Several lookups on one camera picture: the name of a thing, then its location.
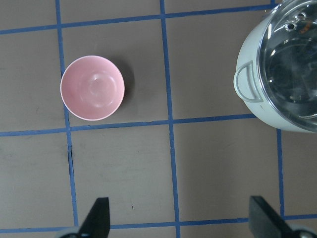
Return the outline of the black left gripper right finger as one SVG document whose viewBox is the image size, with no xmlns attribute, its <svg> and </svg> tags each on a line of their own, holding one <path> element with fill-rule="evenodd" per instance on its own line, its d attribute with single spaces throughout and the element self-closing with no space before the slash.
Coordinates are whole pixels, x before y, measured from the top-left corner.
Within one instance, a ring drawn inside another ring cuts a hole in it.
<svg viewBox="0 0 317 238">
<path fill-rule="evenodd" d="M 317 236 L 306 227 L 288 225 L 261 196 L 249 198 L 249 230 L 255 238 L 315 238 Z"/>
</svg>

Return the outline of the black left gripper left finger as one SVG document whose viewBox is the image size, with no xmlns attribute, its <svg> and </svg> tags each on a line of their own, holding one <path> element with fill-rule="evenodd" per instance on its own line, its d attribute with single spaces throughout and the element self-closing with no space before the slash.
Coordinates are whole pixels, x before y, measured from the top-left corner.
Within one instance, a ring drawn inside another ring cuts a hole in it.
<svg viewBox="0 0 317 238">
<path fill-rule="evenodd" d="M 63 229 L 55 238 L 107 238 L 109 235 L 109 198 L 97 198 L 80 227 Z"/>
</svg>

